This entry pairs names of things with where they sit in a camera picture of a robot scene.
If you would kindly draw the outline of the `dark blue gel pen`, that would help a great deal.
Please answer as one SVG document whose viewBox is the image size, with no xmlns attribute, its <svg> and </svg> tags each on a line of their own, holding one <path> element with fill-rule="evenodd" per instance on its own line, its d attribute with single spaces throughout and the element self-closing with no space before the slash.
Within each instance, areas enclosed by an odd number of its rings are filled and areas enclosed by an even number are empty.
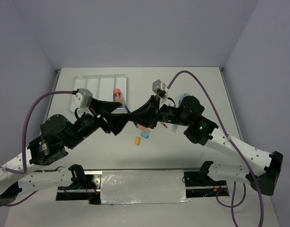
<svg viewBox="0 0 290 227">
<path fill-rule="evenodd" d="M 130 109 L 128 108 L 128 105 L 127 105 L 127 103 L 126 103 L 126 100 L 124 99 L 123 96 L 120 98 L 120 100 L 121 100 L 122 106 L 125 108 L 126 112 L 127 112 L 127 113 L 131 113 L 131 111 L 130 111 Z"/>
</svg>

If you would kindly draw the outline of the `pink capped crayon tube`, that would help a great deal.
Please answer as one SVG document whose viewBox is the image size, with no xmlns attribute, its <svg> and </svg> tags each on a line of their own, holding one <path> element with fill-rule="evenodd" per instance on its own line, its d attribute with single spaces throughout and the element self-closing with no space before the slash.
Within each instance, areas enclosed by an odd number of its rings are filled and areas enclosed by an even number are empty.
<svg viewBox="0 0 290 227">
<path fill-rule="evenodd" d="M 114 101 L 121 103 L 121 90 L 118 88 L 114 90 Z"/>
</svg>

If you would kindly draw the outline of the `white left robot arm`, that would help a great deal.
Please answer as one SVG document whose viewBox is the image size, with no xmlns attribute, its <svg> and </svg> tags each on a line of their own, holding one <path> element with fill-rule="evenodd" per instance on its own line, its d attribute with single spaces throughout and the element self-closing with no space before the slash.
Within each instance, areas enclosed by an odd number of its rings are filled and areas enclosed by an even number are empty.
<svg viewBox="0 0 290 227">
<path fill-rule="evenodd" d="M 93 99 L 90 112 L 84 113 L 74 123 L 60 114 L 48 118 L 40 126 L 40 136 L 31 141 L 21 154 L 0 167 L 0 207 L 14 206 L 18 196 L 51 186 L 82 188 L 87 180 L 81 165 L 44 173 L 38 170 L 66 157 L 67 148 L 74 149 L 99 128 L 105 133 L 119 134 L 130 117 L 129 113 L 113 113 L 119 105 Z"/>
</svg>

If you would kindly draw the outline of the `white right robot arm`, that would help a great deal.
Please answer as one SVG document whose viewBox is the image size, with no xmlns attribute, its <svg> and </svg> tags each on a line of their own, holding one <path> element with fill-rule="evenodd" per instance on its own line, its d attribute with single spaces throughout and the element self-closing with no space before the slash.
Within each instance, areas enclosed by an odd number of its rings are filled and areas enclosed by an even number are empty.
<svg viewBox="0 0 290 227">
<path fill-rule="evenodd" d="M 202 184 L 235 181 L 272 196 L 281 172 L 283 154 L 262 151 L 234 136 L 225 135 L 216 123 L 203 117 L 203 111 L 204 107 L 194 96 L 184 97 L 179 107 L 160 106 L 159 97 L 151 96 L 146 104 L 132 112 L 130 120 L 152 129 L 158 122 L 186 126 L 184 135 L 189 141 L 214 149 L 237 162 L 233 165 L 205 161 L 199 173 Z"/>
</svg>

